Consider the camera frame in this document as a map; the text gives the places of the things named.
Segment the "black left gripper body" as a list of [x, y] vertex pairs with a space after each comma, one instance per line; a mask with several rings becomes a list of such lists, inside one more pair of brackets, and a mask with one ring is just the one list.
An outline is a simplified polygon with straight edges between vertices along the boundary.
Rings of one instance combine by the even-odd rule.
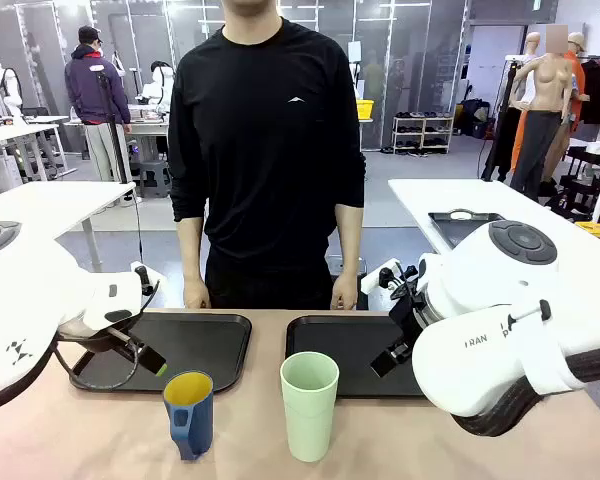
[[143, 344], [130, 330], [142, 318], [141, 314], [112, 323], [99, 331], [92, 331], [77, 321], [67, 322], [58, 327], [57, 336], [60, 341], [76, 342], [91, 353], [114, 351], [124, 358], [133, 358], [134, 347]]

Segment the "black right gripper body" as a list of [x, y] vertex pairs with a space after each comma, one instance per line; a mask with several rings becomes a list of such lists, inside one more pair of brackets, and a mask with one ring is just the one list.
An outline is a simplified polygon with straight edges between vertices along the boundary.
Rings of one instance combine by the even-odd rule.
[[426, 306], [422, 294], [406, 293], [400, 297], [389, 311], [389, 318], [400, 328], [401, 335], [389, 347], [390, 351], [406, 351], [412, 349], [426, 322], [421, 313]]

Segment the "person's left hand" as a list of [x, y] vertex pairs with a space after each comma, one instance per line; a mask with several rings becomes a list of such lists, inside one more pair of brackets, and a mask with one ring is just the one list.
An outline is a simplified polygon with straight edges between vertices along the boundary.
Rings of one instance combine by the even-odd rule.
[[357, 305], [358, 287], [355, 274], [341, 274], [334, 282], [331, 298], [332, 310], [353, 310]]

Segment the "person's right hand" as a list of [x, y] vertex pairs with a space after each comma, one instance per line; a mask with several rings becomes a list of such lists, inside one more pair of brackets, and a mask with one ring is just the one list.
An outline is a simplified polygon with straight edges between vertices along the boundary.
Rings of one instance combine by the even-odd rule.
[[184, 305], [188, 309], [209, 309], [211, 301], [206, 284], [201, 278], [185, 278]]

